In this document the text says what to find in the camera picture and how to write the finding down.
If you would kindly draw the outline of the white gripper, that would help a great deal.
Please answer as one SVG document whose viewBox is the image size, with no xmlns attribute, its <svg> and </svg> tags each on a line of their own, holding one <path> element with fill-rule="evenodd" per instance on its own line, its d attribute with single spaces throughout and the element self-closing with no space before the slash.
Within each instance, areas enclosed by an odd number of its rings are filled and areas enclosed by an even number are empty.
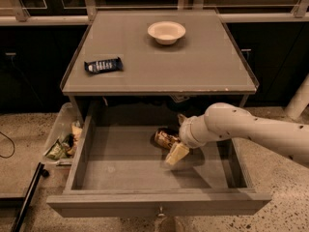
<svg viewBox="0 0 309 232">
<path fill-rule="evenodd" d="M 180 124 L 179 137 L 181 142 L 174 143 L 167 155 L 165 162 L 169 165 L 175 165 L 182 160 L 189 153 L 189 148 L 199 148 L 208 142 L 209 130 L 204 116 L 186 117 L 179 113 L 177 117 Z"/>
</svg>

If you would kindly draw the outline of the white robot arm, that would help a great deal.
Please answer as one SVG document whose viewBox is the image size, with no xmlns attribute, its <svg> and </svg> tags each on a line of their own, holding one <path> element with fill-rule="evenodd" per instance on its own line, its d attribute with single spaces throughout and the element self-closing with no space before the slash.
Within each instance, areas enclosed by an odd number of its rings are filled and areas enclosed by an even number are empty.
<svg viewBox="0 0 309 232">
<path fill-rule="evenodd" d="M 231 138 L 244 138 L 303 166 L 309 164 L 309 126 L 255 117 L 224 102 L 210 105 L 200 116 L 179 116 L 179 143 L 174 143 L 165 162 L 175 165 L 190 149 Z"/>
</svg>

